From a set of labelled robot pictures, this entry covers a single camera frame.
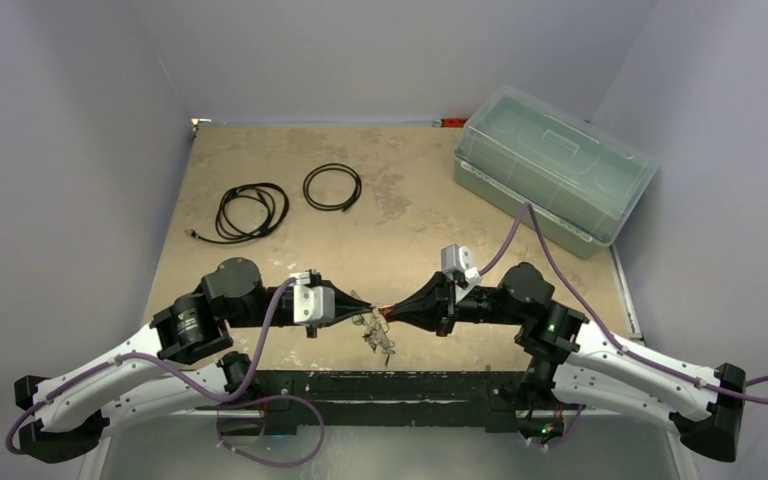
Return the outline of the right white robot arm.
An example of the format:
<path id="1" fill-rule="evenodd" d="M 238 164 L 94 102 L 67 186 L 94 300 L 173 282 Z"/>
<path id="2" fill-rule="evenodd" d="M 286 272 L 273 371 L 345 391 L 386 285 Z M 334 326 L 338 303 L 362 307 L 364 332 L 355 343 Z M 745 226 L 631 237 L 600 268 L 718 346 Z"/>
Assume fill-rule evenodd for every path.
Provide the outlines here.
<path id="1" fill-rule="evenodd" d="M 691 451 L 721 462 L 737 456 L 745 372 L 729 363 L 703 367 L 670 359 L 603 331 L 584 313 L 554 300 L 533 265 L 511 267 L 495 287 L 464 291 L 437 272 L 416 293 L 384 310 L 440 337 L 459 322 L 515 326 L 514 342 L 531 358 L 510 392 L 530 407 L 593 406 L 678 435 Z"/>

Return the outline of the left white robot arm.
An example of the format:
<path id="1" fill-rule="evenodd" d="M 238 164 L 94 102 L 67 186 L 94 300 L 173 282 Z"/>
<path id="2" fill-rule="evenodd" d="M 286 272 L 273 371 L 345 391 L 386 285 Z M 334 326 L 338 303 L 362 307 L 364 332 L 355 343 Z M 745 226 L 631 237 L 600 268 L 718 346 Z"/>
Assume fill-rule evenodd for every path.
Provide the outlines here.
<path id="1" fill-rule="evenodd" d="M 247 408 L 257 399 L 256 371 L 271 328 L 302 327 L 315 337 L 373 309 L 315 270 L 268 288 L 253 261 L 230 258 L 96 359 L 56 377 L 17 380 L 22 414 L 5 447 L 55 464 L 148 418 L 199 407 Z"/>

